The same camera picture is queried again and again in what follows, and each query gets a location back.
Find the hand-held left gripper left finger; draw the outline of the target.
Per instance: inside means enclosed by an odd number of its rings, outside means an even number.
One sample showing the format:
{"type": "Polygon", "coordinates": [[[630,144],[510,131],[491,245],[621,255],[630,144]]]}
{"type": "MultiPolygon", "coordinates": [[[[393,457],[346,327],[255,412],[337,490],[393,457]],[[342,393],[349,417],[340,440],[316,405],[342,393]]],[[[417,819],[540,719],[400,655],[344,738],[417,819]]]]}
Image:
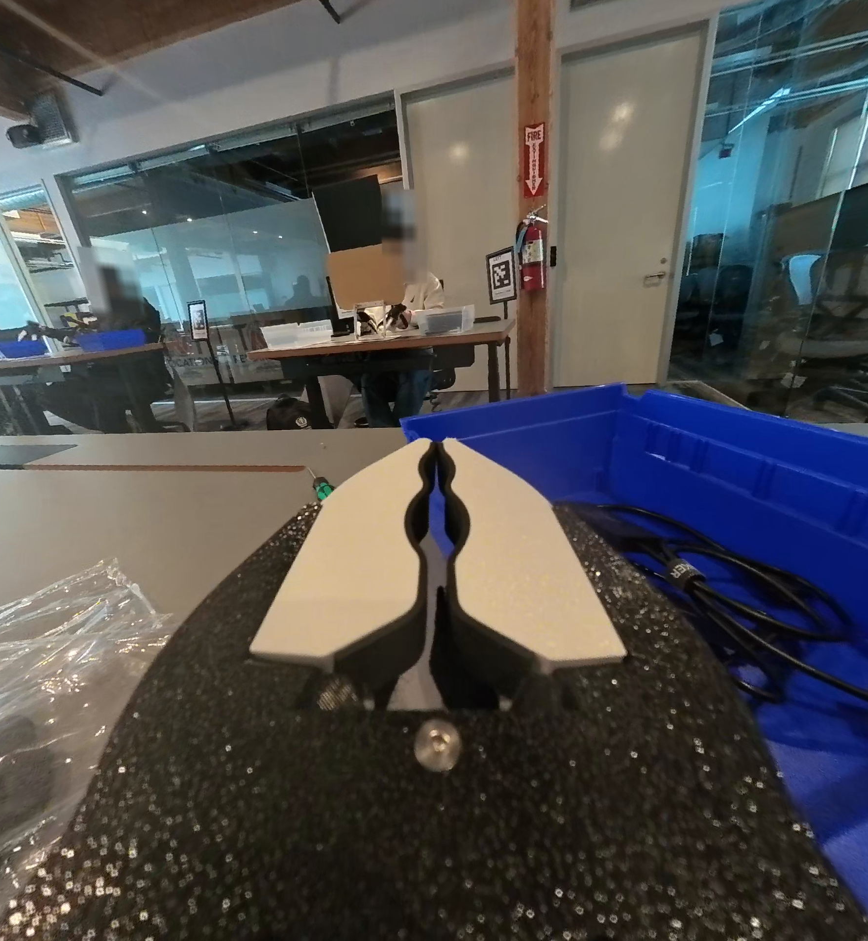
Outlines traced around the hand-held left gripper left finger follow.
{"type": "Polygon", "coordinates": [[[251,641],[253,658],[351,681],[385,709],[425,648],[437,445],[417,439],[325,498],[251,641]]]}

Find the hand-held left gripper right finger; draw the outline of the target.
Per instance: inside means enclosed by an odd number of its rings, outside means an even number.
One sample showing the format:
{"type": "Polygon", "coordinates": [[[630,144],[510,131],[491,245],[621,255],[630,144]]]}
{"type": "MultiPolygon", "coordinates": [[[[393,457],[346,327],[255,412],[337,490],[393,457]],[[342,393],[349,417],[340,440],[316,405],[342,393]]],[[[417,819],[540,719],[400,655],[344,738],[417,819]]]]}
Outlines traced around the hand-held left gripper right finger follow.
{"type": "Polygon", "coordinates": [[[628,650],[550,501],[457,439],[432,448],[450,550],[433,591],[431,679],[448,712],[497,711],[628,650]]]}

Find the blue plastic bin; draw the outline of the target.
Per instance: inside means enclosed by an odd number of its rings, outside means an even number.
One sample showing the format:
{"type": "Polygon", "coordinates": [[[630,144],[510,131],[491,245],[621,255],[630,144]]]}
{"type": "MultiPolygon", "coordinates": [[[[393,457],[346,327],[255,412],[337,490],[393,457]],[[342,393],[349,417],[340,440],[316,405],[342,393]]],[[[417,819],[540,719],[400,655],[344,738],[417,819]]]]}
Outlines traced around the blue plastic bin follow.
{"type": "Polygon", "coordinates": [[[621,385],[402,427],[575,504],[694,621],[868,914],[868,439],[621,385]]]}

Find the black backpack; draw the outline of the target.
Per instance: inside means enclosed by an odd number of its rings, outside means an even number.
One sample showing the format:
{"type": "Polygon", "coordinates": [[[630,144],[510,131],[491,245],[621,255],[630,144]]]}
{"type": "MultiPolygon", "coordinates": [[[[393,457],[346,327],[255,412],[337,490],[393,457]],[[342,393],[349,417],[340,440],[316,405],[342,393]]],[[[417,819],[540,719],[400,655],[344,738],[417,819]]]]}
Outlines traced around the black backpack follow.
{"type": "Polygon", "coordinates": [[[310,404],[298,397],[281,395],[266,409],[267,431],[312,430],[315,427],[310,404]]]}

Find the clear plastic box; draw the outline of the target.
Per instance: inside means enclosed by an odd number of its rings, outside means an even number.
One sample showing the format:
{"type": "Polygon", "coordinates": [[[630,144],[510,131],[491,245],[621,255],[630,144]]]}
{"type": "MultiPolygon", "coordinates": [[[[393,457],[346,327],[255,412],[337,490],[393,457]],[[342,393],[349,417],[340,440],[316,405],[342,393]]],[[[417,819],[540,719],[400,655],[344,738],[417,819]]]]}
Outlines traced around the clear plastic box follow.
{"type": "Polygon", "coordinates": [[[266,347],[271,350],[312,347],[333,338],[333,323],[323,319],[305,323],[274,323],[261,326],[266,347]]]}
{"type": "Polygon", "coordinates": [[[418,311],[413,315],[413,322],[426,336],[468,333],[474,326],[475,305],[418,311]]]}

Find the wooden office desk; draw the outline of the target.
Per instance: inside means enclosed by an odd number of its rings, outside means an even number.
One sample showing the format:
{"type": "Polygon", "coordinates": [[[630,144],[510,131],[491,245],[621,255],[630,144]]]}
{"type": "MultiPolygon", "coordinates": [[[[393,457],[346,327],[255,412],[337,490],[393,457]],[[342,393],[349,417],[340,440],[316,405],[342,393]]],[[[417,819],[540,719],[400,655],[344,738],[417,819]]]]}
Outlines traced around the wooden office desk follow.
{"type": "Polygon", "coordinates": [[[511,392],[510,373],[505,373],[505,384],[500,385],[499,351],[506,347],[515,319],[498,317],[474,322],[467,331],[424,335],[415,328],[400,331],[386,338],[371,335],[356,338],[349,335],[332,338],[324,343],[292,345],[281,348],[263,348],[248,353],[250,361],[274,360],[279,363],[286,379],[301,381],[307,392],[311,410],[311,424],[317,430],[330,430],[338,425],[326,411],[319,380],[326,376],[359,379],[367,373],[432,368],[441,359],[443,365],[471,366],[469,355],[460,357],[453,349],[487,350],[487,395],[493,404],[511,392]]]}

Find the small framed floor sign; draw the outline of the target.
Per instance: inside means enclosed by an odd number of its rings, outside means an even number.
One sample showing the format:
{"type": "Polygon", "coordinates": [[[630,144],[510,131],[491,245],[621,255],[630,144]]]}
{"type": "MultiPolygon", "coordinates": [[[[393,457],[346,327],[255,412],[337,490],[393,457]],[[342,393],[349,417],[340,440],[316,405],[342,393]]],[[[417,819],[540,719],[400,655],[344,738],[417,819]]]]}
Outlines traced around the small framed floor sign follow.
{"type": "Polygon", "coordinates": [[[224,376],[218,361],[216,347],[214,347],[212,342],[206,302],[204,300],[190,301],[186,305],[186,312],[188,314],[193,343],[197,346],[204,344],[212,362],[212,366],[216,375],[216,384],[228,415],[228,420],[223,425],[223,429],[229,431],[240,430],[241,426],[235,417],[231,405],[228,390],[224,382],[224,376]]]}

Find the clear plastic bag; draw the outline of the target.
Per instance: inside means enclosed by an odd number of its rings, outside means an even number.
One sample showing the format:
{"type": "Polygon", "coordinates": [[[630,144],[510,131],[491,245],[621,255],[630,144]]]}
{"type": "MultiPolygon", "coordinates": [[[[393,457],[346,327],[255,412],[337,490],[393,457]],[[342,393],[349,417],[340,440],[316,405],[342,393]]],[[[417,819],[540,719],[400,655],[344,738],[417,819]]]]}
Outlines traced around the clear plastic bag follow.
{"type": "Polygon", "coordinates": [[[116,561],[0,606],[0,840],[71,812],[174,629],[116,561]]]}

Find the brown cardboard panel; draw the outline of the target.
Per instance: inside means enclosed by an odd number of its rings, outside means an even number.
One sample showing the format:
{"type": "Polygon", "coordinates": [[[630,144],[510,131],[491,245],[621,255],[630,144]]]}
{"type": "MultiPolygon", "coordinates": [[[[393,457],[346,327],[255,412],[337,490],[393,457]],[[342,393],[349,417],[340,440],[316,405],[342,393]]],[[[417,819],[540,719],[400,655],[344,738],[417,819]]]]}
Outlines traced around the brown cardboard panel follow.
{"type": "Polygon", "coordinates": [[[352,310],[403,299],[404,253],[393,242],[329,253],[326,273],[337,306],[352,310]]]}

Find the black white tag sign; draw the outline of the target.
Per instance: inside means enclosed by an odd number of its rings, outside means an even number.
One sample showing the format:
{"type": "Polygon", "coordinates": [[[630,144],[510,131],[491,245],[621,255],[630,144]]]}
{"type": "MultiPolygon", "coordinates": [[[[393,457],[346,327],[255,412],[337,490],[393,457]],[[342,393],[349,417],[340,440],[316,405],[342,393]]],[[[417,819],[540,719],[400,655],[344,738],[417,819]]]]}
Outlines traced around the black white tag sign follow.
{"type": "MultiPolygon", "coordinates": [[[[517,267],[513,248],[505,248],[487,255],[488,301],[502,306],[502,320],[509,322],[510,304],[518,299],[517,267]]],[[[503,372],[505,399],[511,398],[511,332],[503,341],[503,372]]]]}

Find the red fire extinguisher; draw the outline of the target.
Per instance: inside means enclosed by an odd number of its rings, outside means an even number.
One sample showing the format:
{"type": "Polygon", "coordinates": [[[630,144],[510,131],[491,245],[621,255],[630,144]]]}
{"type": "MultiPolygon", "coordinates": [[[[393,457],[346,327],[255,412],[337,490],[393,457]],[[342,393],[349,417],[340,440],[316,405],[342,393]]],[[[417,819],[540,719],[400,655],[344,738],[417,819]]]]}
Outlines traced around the red fire extinguisher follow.
{"type": "Polygon", "coordinates": [[[514,254],[524,293],[544,291],[546,288],[546,205],[531,209],[519,222],[514,254]]]}

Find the long office desk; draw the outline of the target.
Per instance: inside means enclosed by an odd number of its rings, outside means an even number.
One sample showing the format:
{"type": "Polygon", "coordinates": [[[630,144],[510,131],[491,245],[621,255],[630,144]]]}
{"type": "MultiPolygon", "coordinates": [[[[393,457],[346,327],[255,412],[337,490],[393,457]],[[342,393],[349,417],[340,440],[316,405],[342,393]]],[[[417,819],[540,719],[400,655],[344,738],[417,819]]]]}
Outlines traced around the long office desk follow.
{"type": "MultiPolygon", "coordinates": [[[[100,433],[54,416],[40,407],[34,397],[41,385],[59,381],[72,367],[98,356],[74,348],[56,355],[0,359],[0,434],[51,436],[77,429],[100,433]]],[[[139,431],[133,419],[130,425],[130,433],[139,431]]]]}

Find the grey office chair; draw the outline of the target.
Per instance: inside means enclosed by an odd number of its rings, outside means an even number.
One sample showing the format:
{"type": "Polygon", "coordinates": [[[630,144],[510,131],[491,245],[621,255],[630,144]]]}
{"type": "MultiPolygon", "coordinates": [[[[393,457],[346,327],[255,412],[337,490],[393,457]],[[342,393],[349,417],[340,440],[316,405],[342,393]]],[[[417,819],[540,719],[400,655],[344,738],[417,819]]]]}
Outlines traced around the grey office chair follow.
{"type": "Polygon", "coordinates": [[[773,350],[789,392],[868,399],[868,248],[781,262],[792,305],[773,350]]]}

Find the white door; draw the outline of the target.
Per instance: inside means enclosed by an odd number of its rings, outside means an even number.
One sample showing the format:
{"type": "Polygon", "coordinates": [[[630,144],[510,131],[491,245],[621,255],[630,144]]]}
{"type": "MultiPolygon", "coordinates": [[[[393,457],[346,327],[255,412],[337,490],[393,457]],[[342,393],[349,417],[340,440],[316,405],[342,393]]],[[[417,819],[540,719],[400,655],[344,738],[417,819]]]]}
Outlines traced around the white door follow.
{"type": "Polygon", "coordinates": [[[562,59],[557,387],[661,376],[708,39],[703,22],[562,59]]]}

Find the wooden column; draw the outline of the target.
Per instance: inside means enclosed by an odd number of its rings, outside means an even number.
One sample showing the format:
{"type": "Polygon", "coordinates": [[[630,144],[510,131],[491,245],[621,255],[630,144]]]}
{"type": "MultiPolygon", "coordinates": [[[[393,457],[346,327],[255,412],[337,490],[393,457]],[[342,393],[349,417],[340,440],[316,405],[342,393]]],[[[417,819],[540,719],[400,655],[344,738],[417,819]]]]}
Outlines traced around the wooden column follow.
{"type": "MultiPolygon", "coordinates": [[[[517,181],[517,222],[531,210],[546,205],[549,251],[548,197],[552,141],[552,93],[554,64],[554,25],[556,5],[551,1],[518,1],[515,4],[515,80],[517,145],[519,171],[517,181]],[[546,123],[546,194],[535,199],[523,198],[522,130],[526,125],[546,123]]],[[[546,288],[524,293],[519,288],[518,301],[518,392],[521,397],[545,394],[549,389],[550,318],[546,288]]]]}

